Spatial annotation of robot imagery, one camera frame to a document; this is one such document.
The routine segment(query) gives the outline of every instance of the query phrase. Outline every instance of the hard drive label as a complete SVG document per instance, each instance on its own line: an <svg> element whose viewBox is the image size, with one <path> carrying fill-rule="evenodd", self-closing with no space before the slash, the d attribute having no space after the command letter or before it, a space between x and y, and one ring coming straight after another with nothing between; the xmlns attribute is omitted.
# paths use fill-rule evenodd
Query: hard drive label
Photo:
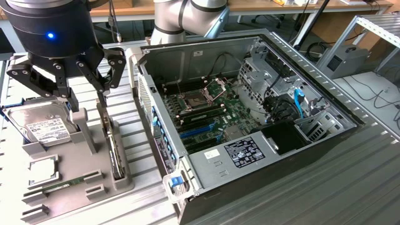
<svg viewBox="0 0 400 225"><path fill-rule="evenodd" d="M70 132L62 118L27 124L27 128L40 143L54 142L70 137Z"/></svg>
<svg viewBox="0 0 400 225"><path fill-rule="evenodd" d="M252 137L242 139L224 147L238 168L243 168L266 158Z"/></svg>

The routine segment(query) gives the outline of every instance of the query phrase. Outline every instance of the black electronic device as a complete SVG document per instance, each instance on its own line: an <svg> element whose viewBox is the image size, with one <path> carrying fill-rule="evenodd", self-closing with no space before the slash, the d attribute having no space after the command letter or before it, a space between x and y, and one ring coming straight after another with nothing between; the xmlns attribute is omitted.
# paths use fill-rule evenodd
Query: black electronic device
<svg viewBox="0 0 400 225"><path fill-rule="evenodd" d="M67 79L84 76L98 91L102 105L107 106L104 95L119 86L126 67L124 50L104 49L95 36L90 11L107 2L0 0L28 51L26 56L12 56L7 74L43 97L67 99L74 112L79 110L79 102ZM111 66L106 76L98 70L103 58ZM51 73L56 82L34 66Z"/></svg>

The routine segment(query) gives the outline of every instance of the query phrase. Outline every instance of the black cable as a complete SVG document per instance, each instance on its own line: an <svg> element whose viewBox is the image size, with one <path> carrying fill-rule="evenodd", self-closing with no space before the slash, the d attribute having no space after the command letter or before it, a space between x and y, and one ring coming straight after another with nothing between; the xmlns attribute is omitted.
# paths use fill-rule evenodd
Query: black cable
<svg viewBox="0 0 400 225"><path fill-rule="evenodd" d="M395 117L394 117L394 121L396 122L398 125L398 129L400 130L400 110L398 111Z"/></svg>
<svg viewBox="0 0 400 225"><path fill-rule="evenodd" d="M110 11L110 17L111 17L111 19L112 19L112 23L114 23L114 17L112 17L112 12L111 12L111 1L108 2L108 11ZM114 43L116 43L116 41L115 41L115 37L114 37L114 24L111 25L111 36L112 36L112 41L114 41Z"/></svg>
<svg viewBox="0 0 400 225"><path fill-rule="evenodd" d="M390 106L390 105L396 105L396 103L400 102L400 100L399 100L399 101L395 101L395 102L390 102L388 100L386 100L386 99L380 96L383 90L376 94L376 92L372 90L371 86L368 86L367 84L362 83L360 81L358 81L358 80L355 79L355 81L359 82L360 84L366 85L366 86L370 88L370 90L372 91L372 93L375 94L375 96L374 96L372 98L363 98L363 96L359 94L359 92L356 91L356 89L351 86L350 82L348 82L344 78L343 78L343 80L344 80L344 82L348 84L348 86L351 87L351 89L356 92L358 96L359 96L364 101L370 101L370 100L375 99L375 100L374 100L374 107L375 107L375 108L382 109L382 108L384 108L384 107L387 107L387 106ZM376 99L378 99L378 98L380 98L382 100L384 100L384 101L387 102L387 104L383 105L383 106L376 106Z"/></svg>
<svg viewBox="0 0 400 225"><path fill-rule="evenodd" d="M115 22L115 25L116 25L116 28L118 28L118 33L120 33L120 30L119 30L119 21L118 21L116 15L115 15L114 1L110 0L110 2L111 2L111 5L112 5L114 22Z"/></svg>
<svg viewBox="0 0 400 225"><path fill-rule="evenodd" d="M212 72L214 72L216 63L218 63L218 61L219 61L219 59L220 59L222 56L224 56L224 64L223 64L223 67L220 68L220 73L223 72L223 69L226 68L226 65L227 65L227 55L231 56L231 57L238 61L238 63L242 65L240 60L232 55L232 53L230 53L230 52L223 52L222 54L219 54L218 58L216 58L215 61L214 61L214 64L212 64L212 67L211 67L211 71L210 71L208 74L207 74L207 79L210 78L210 76L211 76L211 74L212 74Z"/></svg>
<svg viewBox="0 0 400 225"><path fill-rule="evenodd" d="M210 78L210 76L211 76L211 74L212 74L212 71L214 71L214 68L215 68L215 65L218 64L218 61L219 61L219 59L220 59L222 56L224 56L224 65L223 65L223 67L220 68L220 71L223 71L223 69L224 69L224 67L226 67L226 64L227 64L227 56L226 56L224 53L222 53L222 54L218 56L218 58L216 58L216 60L215 60L215 62L214 62L214 64L212 64L211 71L210 71L208 74L207 74L207 78Z"/></svg>
<svg viewBox="0 0 400 225"><path fill-rule="evenodd" d="M267 93L267 91L271 90L271 88L274 88L274 86L276 85L278 81L280 80L280 77L282 77L282 75L279 74L278 77L276 77L276 79L275 79L275 81L272 82L272 84L270 85L270 87L266 89L266 93Z"/></svg>
<svg viewBox="0 0 400 225"><path fill-rule="evenodd" d="M356 36L354 36L354 37L346 39L344 41L350 41L350 40L355 39L355 38L356 38L358 36L360 36L362 34L363 34L363 32L362 32L360 34L358 34ZM319 61L320 57L315 57L315 56L311 55L311 49L312 49L314 47L319 46L319 47L323 49L323 52L322 52L322 53L324 53L324 51L326 51L327 48L328 48L328 47L326 46L326 44L334 44L334 43L336 43L336 41L335 41L335 42L315 42L315 43L312 43L312 44L308 46L308 48L307 48L307 51L306 51L306 57L307 57L311 61L314 61L314 62Z"/></svg>
<svg viewBox="0 0 400 225"><path fill-rule="evenodd" d="M376 5L379 6L379 9L378 9L378 11L380 11L380 4L378 3L378 1L376 0L374 0L374 2L376 3Z"/></svg>
<svg viewBox="0 0 400 225"><path fill-rule="evenodd" d="M371 86L368 86L367 84L364 84L362 81L359 81L354 76L350 76L358 83L363 84L366 87L370 88L370 90L372 91L374 94L376 94L376 92L374 91L374 89L371 88ZM388 100L386 100L383 97L380 97L382 100L384 100L387 103L391 103Z"/></svg>
<svg viewBox="0 0 400 225"><path fill-rule="evenodd" d="M344 82L348 84L350 88L355 91L355 93L358 94L358 96L364 100L364 101L370 101L372 99L375 99L379 95L376 94L372 98L363 98L363 96L359 94L359 92L356 91L356 89L351 86L350 82L344 79L343 77L343 80Z"/></svg>
<svg viewBox="0 0 400 225"><path fill-rule="evenodd" d="M295 23L295 26L294 26L294 29L292 29L292 33L290 34L288 42L292 40L292 35L294 35L295 30L296 30L298 24L299 24L300 20L303 19L303 17L306 16L304 13L306 13L306 9L307 9L308 3L310 3L310 0L307 1L307 4L306 4L304 10L303 10L303 13L302 13L302 15L300 15L300 17L299 17L299 19L298 19L298 21L296 21L296 23Z"/></svg>
<svg viewBox="0 0 400 225"><path fill-rule="evenodd" d="M382 109L382 108L384 108L384 107L387 107L387 106L390 106L390 105L396 105L396 103L400 102L400 100L399 100L399 101L396 101L396 102L390 102L388 104L386 104L386 105L383 105L383 106L376 106L376 99L378 99L378 98L375 98L375 100L374 100L374 107L378 108L378 109Z"/></svg>

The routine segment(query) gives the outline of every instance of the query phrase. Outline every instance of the blue cable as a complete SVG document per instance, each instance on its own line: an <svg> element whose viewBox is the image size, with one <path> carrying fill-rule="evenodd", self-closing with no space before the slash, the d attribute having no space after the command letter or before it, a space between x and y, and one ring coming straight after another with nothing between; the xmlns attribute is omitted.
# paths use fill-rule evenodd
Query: blue cable
<svg viewBox="0 0 400 225"><path fill-rule="evenodd" d="M304 100L304 92L302 91L302 89L296 89L294 95L295 95L296 107L300 111L300 117L304 118L303 117L303 110L302 110L302 106L300 106L300 101L303 102L303 100Z"/></svg>

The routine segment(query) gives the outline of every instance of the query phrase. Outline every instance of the white cable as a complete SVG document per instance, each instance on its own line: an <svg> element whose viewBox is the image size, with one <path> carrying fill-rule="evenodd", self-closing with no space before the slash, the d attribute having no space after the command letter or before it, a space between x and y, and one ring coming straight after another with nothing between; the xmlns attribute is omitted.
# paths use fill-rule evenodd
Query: white cable
<svg viewBox="0 0 400 225"><path fill-rule="evenodd" d="M311 52L312 54L316 54L319 57L322 57L323 56L323 54L322 53L318 53L318 52Z"/></svg>

